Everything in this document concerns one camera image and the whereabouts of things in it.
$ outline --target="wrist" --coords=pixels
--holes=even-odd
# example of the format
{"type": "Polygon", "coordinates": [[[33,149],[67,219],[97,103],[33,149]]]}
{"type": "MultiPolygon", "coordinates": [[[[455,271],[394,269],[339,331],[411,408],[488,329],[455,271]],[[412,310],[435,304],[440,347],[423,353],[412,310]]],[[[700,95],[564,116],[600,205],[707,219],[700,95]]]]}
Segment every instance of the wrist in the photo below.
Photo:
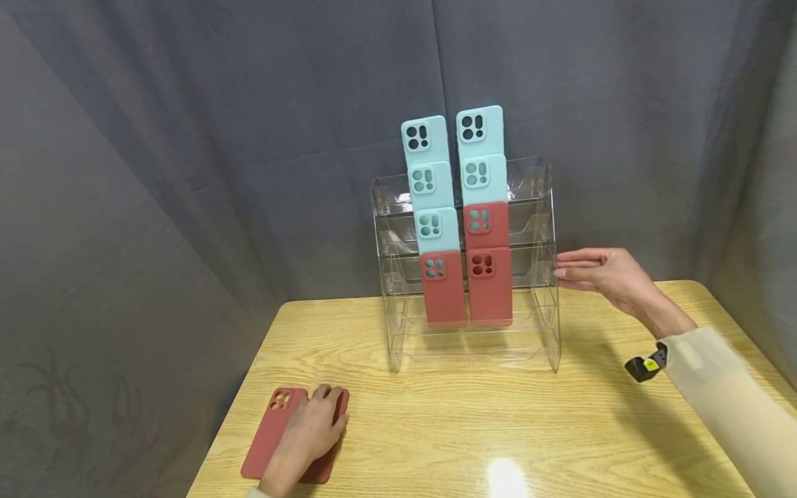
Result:
{"type": "Polygon", "coordinates": [[[285,498],[307,471],[308,466],[309,463],[303,459],[277,449],[265,468],[258,488],[272,498],[285,498]]]}
{"type": "Polygon", "coordinates": [[[642,322],[656,339],[685,334],[697,328],[689,315],[661,291],[644,299],[638,310],[637,320],[642,322]]]}

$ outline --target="yellow label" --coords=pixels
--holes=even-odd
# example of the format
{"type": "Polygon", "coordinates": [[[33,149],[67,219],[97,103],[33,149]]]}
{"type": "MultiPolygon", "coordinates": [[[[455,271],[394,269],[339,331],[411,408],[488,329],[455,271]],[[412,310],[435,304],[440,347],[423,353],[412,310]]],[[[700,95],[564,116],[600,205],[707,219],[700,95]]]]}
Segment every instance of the yellow label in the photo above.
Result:
{"type": "Polygon", "coordinates": [[[642,364],[645,365],[645,368],[649,372],[652,372],[654,370],[658,370],[658,363],[656,363],[656,360],[654,360],[652,358],[646,359],[645,361],[642,362],[642,364]]]}

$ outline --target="hand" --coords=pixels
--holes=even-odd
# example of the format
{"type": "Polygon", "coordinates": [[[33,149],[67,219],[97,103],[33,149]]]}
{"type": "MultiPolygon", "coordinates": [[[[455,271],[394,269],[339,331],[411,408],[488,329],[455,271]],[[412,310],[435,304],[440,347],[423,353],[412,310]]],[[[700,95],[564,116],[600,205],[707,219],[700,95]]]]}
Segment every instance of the hand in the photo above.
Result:
{"type": "Polygon", "coordinates": [[[344,414],[332,424],[341,393],[340,387],[322,384],[312,399],[300,400],[260,481],[262,491],[272,498],[287,496],[310,464],[338,442],[348,423],[344,414]]]}
{"type": "Polygon", "coordinates": [[[625,249],[579,249],[556,256],[559,286],[603,294],[660,339],[697,325],[653,283],[625,249]]]}

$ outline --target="black wrist strap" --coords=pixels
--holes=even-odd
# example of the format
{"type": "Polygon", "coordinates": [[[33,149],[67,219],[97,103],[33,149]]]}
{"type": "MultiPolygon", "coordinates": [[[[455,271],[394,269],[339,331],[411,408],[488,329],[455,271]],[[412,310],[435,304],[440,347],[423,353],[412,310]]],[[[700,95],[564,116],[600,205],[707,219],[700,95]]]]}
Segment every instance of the black wrist strap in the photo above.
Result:
{"type": "Polygon", "coordinates": [[[656,343],[656,352],[647,358],[636,356],[626,362],[626,370],[637,382],[651,380],[667,366],[667,346],[656,343]]]}

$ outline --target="teal phone case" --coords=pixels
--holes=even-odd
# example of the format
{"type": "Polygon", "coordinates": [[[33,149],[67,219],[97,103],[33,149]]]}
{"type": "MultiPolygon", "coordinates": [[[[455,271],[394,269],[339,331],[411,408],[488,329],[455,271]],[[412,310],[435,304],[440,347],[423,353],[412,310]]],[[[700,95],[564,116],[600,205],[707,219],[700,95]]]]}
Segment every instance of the teal phone case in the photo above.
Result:
{"type": "Polygon", "coordinates": [[[418,210],[414,212],[414,218],[419,253],[460,249],[457,210],[452,206],[418,210]]]}
{"type": "Polygon", "coordinates": [[[500,105],[457,114],[459,159],[504,154],[504,109],[500,105]]]}
{"type": "Polygon", "coordinates": [[[407,167],[437,161],[451,163],[446,118],[443,116],[405,121],[401,125],[401,137],[407,167]]]}
{"type": "Polygon", "coordinates": [[[407,168],[413,211],[453,206],[451,165],[446,161],[407,168]]]}
{"type": "Polygon", "coordinates": [[[459,167],[464,206],[507,202],[506,158],[503,154],[463,159],[459,167]]]}

